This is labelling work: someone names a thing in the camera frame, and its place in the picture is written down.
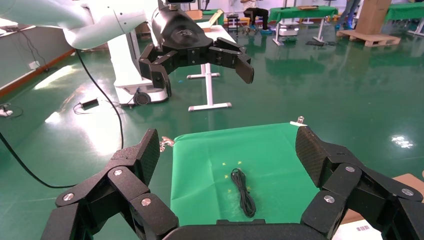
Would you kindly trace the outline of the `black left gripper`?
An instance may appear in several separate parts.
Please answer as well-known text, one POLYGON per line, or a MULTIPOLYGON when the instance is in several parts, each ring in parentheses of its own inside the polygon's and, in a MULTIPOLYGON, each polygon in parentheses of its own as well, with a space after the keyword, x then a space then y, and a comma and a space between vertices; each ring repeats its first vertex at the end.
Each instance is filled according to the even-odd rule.
POLYGON ((172 96, 169 74, 178 67, 210 63, 234 69, 246 83, 254 81, 255 70, 247 49, 238 43, 218 37, 215 41, 184 11, 157 8, 152 15, 151 27, 157 46, 148 44, 138 64, 143 78, 152 81, 153 87, 172 96))

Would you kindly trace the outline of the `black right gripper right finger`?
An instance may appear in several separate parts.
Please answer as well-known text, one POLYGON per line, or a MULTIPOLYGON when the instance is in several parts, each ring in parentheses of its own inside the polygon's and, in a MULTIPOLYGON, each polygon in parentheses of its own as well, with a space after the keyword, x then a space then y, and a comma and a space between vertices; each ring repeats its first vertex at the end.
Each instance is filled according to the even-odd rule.
POLYGON ((424 237, 423 195, 366 167, 345 146, 321 140, 308 126, 297 130, 295 151, 318 193, 300 222, 332 239, 348 210, 360 214, 384 240, 424 237))

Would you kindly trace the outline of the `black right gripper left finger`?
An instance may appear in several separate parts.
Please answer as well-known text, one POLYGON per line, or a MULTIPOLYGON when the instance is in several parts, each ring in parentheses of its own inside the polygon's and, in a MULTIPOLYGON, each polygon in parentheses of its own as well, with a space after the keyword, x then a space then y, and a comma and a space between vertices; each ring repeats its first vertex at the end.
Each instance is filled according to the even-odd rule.
POLYGON ((91 240, 115 215, 141 240, 164 239, 179 220, 149 189, 159 157, 158 132, 150 128, 140 143, 116 151, 100 172, 56 198, 42 239, 91 240))

